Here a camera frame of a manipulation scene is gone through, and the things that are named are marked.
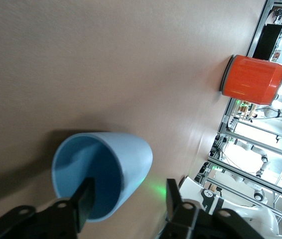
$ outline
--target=blue cup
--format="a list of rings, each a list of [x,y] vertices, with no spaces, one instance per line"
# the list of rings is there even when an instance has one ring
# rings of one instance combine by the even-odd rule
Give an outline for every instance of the blue cup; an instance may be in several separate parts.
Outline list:
[[[52,162],[58,198],[71,197],[86,177],[95,179],[95,204],[87,219],[110,217],[145,179],[152,151],[142,138],[128,133],[75,134],[61,143]]]

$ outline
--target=light blue plastic cup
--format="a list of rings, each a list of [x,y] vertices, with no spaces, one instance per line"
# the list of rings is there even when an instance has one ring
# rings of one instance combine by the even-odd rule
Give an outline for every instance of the light blue plastic cup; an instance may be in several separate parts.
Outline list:
[[[95,203],[87,219],[110,217],[145,179],[152,151],[142,138],[128,133],[75,134],[61,143],[52,162],[58,198],[71,197],[86,177],[95,179]]]

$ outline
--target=orange container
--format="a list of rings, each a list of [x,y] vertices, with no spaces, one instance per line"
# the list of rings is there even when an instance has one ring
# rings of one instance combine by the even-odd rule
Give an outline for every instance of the orange container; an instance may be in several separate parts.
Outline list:
[[[282,65],[247,56],[232,57],[221,91],[225,96],[257,105],[270,105],[282,84]]]

